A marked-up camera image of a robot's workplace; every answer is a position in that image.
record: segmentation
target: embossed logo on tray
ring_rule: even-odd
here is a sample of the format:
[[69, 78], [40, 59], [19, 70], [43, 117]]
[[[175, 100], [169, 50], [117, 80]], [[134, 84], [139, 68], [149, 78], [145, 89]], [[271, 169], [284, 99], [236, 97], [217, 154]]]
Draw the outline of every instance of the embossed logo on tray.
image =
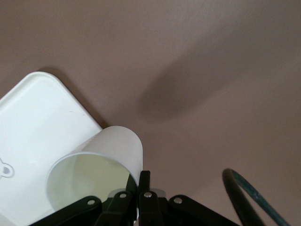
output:
[[12, 178], [14, 174], [15, 174], [14, 168], [11, 165], [2, 162], [2, 160], [0, 159], [0, 179], [2, 177]]

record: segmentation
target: white cup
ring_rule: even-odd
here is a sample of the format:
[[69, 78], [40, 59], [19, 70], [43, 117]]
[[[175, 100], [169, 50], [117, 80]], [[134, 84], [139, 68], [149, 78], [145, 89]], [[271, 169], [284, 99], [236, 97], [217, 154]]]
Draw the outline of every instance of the white cup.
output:
[[104, 202], [111, 191], [126, 188], [130, 175], [138, 184], [142, 168], [138, 136], [125, 127], [108, 127], [51, 167], [48, 199], [54, 210], [89, 195]]

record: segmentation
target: screw head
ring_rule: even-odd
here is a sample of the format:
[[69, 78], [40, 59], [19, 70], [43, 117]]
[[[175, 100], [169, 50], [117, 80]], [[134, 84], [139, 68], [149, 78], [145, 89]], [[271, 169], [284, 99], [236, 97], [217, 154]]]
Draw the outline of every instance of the screw head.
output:
[[150, 193], [150, 192], [144, 193], [145, 198], [151, 198], [151, 196], [152, 196], [152, 193]]
[[125, 198], [126, 196], [127, 196], [127, 194], [125, 194], [125, 193], [122, 193], [122, 194], [120, 194], [120, 196], [119, 196], [119, 197], [123, 199], [123, 198]]
[[177, 204], [181, 204], [183, 202], [183, 200], [181, 198], [179, 198], [179, 197], [176, 197], [174, 199], [174, 202], [177, 203]]
[[95, 200], [94, 199], [91, 199], [87, 202], [88, 205], [93, 205], [95, 203]]

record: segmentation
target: brown surface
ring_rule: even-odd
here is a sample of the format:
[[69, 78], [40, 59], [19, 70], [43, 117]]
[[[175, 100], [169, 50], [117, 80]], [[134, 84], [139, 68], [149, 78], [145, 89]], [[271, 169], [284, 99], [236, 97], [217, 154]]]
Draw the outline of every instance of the brown surface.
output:
[[298, 0], [1, 1], [0, 97], [53, 73], [103, 127], [137, 133], [168, 197], [237, 221], [231, 167], [301, 225], [300, 12]]

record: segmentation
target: black cable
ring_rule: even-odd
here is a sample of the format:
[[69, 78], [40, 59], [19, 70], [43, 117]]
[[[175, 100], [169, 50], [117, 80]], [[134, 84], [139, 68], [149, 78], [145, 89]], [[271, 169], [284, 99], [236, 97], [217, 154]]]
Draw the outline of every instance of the black cable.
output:
[[289, 226], [259, 192], [236, 171], [225, 169], [222, 173], [222, 179], [232, 205], [244, 226], [263, 226], [264, 223], [252, 208], [240, 187], [242, 187], [279, 226]]

